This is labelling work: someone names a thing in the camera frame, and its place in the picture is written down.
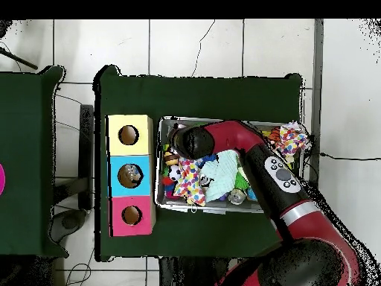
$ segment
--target yellow box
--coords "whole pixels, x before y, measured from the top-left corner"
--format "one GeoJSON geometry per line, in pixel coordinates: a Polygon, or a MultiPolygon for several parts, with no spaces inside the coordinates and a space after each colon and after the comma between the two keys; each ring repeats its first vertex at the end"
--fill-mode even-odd
{"type": "Polygon", "coordinates": [[[153,123],[147,115],[108,115],[107,118],[110,156],[141,156],[153,152],[153,123]],[[138,132],[138,138],[133,144],[124,144],[120,140],[120,136],[123,139],[121,131],[125,126],[130,126],[128,131],[132,127],[138,132]]]}

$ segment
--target blue box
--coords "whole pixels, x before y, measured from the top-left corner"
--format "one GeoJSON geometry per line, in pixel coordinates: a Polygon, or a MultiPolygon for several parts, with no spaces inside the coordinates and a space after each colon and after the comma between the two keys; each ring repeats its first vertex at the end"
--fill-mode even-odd
{"type": "Polygon", "coordinates": [[[152,195],[150,158],[146,156],[111,156],[111,194],[113,197],[131,197],[152,195]],[[143,173],[143,179],[135,188],[125,188],[118,180],[119,169],[124,165],[137,165],[143,173]]]}

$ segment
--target pink object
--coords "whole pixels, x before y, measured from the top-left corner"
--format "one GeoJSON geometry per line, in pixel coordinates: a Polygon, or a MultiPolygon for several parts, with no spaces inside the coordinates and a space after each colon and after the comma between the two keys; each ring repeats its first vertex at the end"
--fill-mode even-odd
{"type": "Polygon", "coordinates": [[[113,197],[112,231],[113,236],[150,235],[152,232],[151,197],[113,197]],[[135,206],[141,211],[141,220],[134,226],[127,225],[122,212],[128,206],[135,206]]]}
{"type": "Polygon", "coordinates": [[[0,165],[0,195],[3,192],[5,187],[5,172],[3,166],[0,165]]]}
{"type": "Polygon", "coordinates": [[[182,198],[182,197],[175,197],[175,196],[173,196],[173,192],[172,191],[166,191],[165,192],[165,197],[166,198],[170,198],[171,200],[178,200],[178,199],[182,198]]]}

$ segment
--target green toy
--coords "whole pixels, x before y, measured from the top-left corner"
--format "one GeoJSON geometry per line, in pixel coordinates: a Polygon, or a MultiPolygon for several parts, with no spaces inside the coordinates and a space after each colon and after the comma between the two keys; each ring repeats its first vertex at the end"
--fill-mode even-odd
{"type": "Polygon", "coordinates": [[[243,191],[247,190],[250,187],[250,185],[246,182],[245,178],[237,172],[237,176],[235,177],[235,184],[234,188],[239,188],[243,191]]]}

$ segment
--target shape sorter box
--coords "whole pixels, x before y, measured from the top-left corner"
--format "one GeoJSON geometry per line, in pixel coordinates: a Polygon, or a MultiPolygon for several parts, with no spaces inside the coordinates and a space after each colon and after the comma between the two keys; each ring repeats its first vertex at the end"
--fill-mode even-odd
{"type": "Polygon", "coordinates": [[[150,235],[152,233],[156,221],[152,197],[113,197],[111,203],[112,225],[110,226],[110,236],[124,237],[150,235]],[[123,211],[129,206],[134,206],[141,211],[141,220],[134,226],[126,224],[123,219],[123,211]]]}
{"type": "Polygon", "coordinates": [[[131,197],[153,194],[153,166],[150,156],[111,156],[111,196],[131,197]],[[141,169],[142,179],[138,186],[125,188],[118,180],[118,172],[124,165],[136,165],[141,169]]]}
{"type": "Polygon", "coordinates": [[[110,236],[149,235],[156,222],[152,120],[146,115],[108,115],[105,119],[110,236]],[[133,141],[130,135],[124,138],[126,134],[122,131],[125,127],[135,131],[133,141]],[[141,175],[138,184],[135,187],[129,186],[131,182],[122,185],[122,179],[126,179],[127,170],[131,172],[132,166],[141,175]],[[135,214],[129,213],[127,217],[136,215],[133,223],[125,216],[131,208],[135,214]]]}
{"type": "Polygon", "coordinates": [[[147,115],[108,115],[110,156],[142,156],[153,153],[153,123],[147,115]],[[119,133],[125,126],[137,131],[135,144],[125,145],[119,133]]]}

